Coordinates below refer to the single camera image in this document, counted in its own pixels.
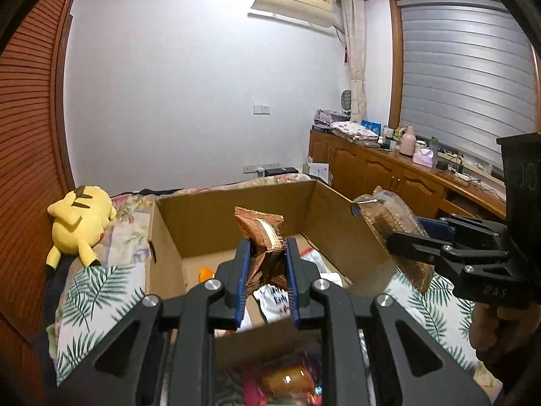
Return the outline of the person's right hand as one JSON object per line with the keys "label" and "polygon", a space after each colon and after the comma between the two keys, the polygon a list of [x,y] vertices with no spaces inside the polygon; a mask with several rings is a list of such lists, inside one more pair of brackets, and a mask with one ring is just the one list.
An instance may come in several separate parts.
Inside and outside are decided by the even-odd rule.
{"label": "person's right hand", "polygon": [[477,302],[469,327],[469,342],[485,365],[525,345],[540,326],[540,305],[524,310]]}

